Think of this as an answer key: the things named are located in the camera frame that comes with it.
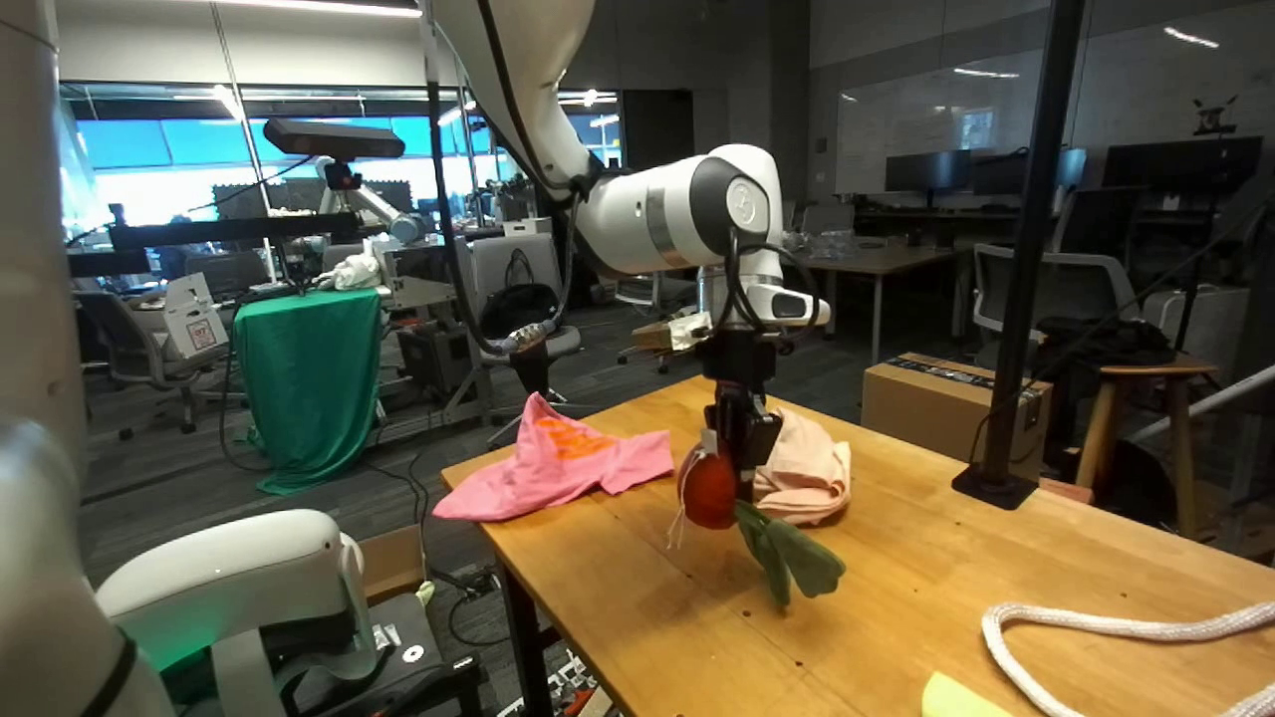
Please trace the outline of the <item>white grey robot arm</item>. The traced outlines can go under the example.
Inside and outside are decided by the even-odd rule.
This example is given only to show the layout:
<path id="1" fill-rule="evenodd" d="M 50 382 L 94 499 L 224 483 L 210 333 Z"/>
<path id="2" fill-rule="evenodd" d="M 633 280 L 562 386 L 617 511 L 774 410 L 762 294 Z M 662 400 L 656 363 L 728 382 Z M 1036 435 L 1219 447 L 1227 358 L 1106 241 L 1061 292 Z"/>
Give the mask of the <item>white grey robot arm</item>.
<path id="1" fill-rule="evenodd" d="M 825 326 L 829 301 L 785 282 L 785 188 L 769 147 L 717 144 L 653 165 L 608 165 L 562 102 L 595 0 L 417 0 L 491 131 L 613 274 L 697 274 L 689 349 L 717 382 L 705 426 L 749 489 L 775 447 L 763 406 L 775 337 Z"/>

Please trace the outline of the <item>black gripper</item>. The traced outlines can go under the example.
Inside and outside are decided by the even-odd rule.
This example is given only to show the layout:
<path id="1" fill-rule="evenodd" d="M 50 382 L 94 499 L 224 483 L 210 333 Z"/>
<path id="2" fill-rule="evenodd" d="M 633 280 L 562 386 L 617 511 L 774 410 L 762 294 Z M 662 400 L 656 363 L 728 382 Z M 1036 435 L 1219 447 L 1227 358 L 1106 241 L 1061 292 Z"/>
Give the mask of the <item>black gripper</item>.
<path id="1" fill-rule="evenodd" d="M 714 382 L 714 400 L 705 406 L 705 426 L 717 435 L 717 455 L 726 457 L 732 493 L 744 493 L 744 465 L 762 465 L 781 435 L 781 414 L 763 406 L 763 382 L 775 373 L 781 342 L 758 330 L 721 330 L 697 358 Z"/>

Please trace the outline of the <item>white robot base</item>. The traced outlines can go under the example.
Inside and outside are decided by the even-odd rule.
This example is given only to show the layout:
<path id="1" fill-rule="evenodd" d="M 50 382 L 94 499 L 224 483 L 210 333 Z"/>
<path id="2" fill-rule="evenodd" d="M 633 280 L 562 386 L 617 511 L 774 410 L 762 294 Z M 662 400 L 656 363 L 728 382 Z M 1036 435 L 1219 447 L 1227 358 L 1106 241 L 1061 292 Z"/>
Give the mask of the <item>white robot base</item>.
<path id="1" fill-rule="evenodd" d="M 38 420 L 0 435 L 0 717 L 171 717 L 162 674 L 210 651 L 227 717 L 281 712 L 303 674 L 378 669 L 362 549 L 321 511 L 171 536 L 82 577 L 74 465 Z"/>

